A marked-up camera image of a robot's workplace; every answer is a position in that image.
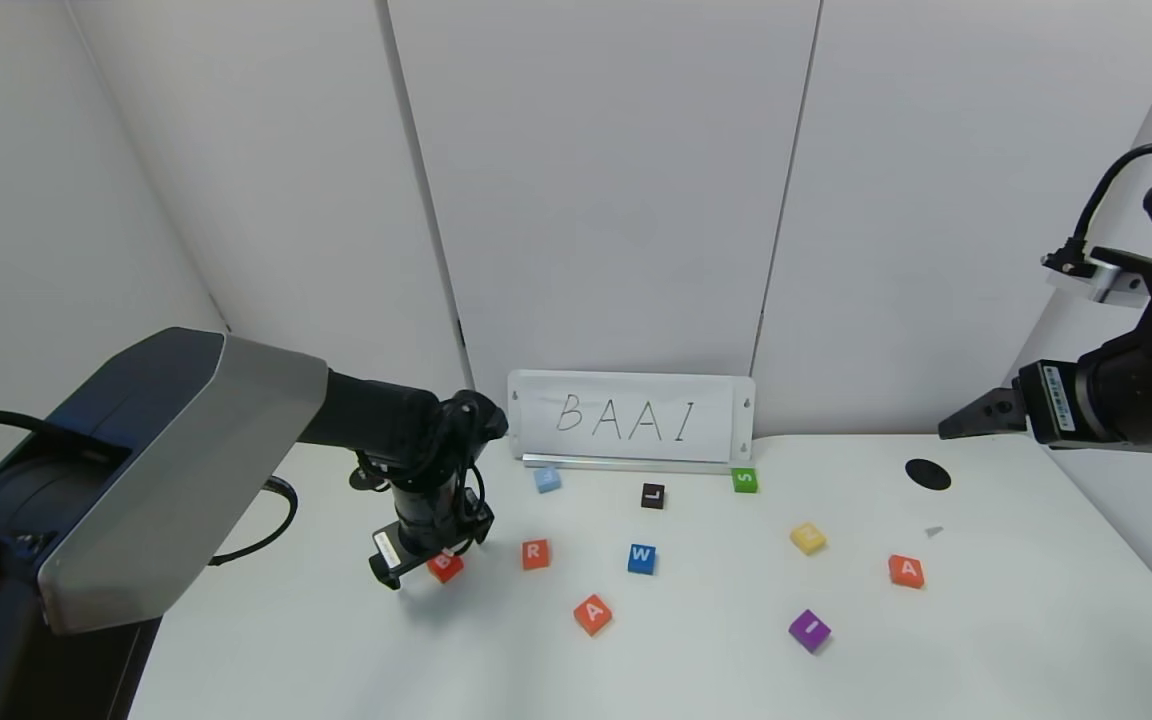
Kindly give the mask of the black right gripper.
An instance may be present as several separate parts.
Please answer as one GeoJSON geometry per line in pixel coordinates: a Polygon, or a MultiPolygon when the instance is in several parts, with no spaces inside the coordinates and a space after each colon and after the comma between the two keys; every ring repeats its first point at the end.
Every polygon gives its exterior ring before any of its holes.
{"type": "Polygon", "coordinates": [[[1018,392],[998,387],[937,425],[941,439],[1026,433],[1059,450],[1152,454],[1152,338],[1128,333],[1074,363],[1020,369],[1018,392]]]}

